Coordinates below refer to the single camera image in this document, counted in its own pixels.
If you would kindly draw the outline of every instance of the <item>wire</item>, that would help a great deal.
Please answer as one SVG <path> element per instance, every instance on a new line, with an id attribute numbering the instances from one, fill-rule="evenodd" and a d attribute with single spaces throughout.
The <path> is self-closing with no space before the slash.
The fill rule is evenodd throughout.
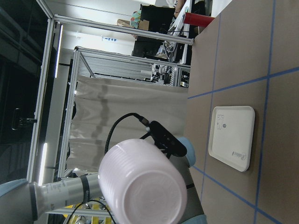
<path id="1" fill-rule="evenodd" d="M 112 133 L 115 129 L 115 127 L 118 125 L 118 123 L 120 123 L 122 120 L 124 120 L 125 118 L 127 117 L 130 117 L 130 116 L 134 116 L 136 117 L 141 123 L 143 123 L 143 125 L 147 125 L 149 123 L 149 121 L 147 119 L 145 119 L 143 116 L 139 115 L 138 113 L 127 113 L 125 115 L 123 115 L 122 117 L 118 118 L 117 121 L 112 125 L 110 131 L 109 131 L 109 134 L 107 136 L 107 140 L 106 140 L 106 144 L 105 144 L 105 154 L 108 152 L 109 150 L 109 143 L 110 143 L 110 140 L 111 140 L 111 136 L 112 136 Z"/>
<path id="2" fill-rule="evenodd" d="M 105 205 L 104 203 L 102 203 L 102 202 L 100 202 L 100 201 L 98 201 L 98 200 L 94 200 L 94 199 L 90 200 L 90 202 L 97 202 L 97 203 L 100 203 L 101 205 L 103 205 L 103 206 L 104 206 L 104 209 L 109 213 L 109 215 L 110 215 L 110 217 L 111 217 L 113 223 L 116 224 L 116 222 L 115 222 L 115 220 L 113 219 L 113 217 L 112 217 L 112 215 L 111 215 L 109 209 L 106 207 L 106 205 Z"/>
<path id="3" fill-rule="evenodd" d="M 76 206 L 76 208 L 74 209 L 74 211 L 71 213 L 69 219 L 67 220 L 67 223 L 66 223 L 66 224 L 69 224 L 69 222 L 70 222 L 70 220 L 71 220 L 71 217 L 74 215 L 75 211 L 76 211 L 81 205 L 83 205 L 83 204 L 85 204 L 85 203 L 81 202 L 80 204 L 78 204 L 78 205 Z"/>

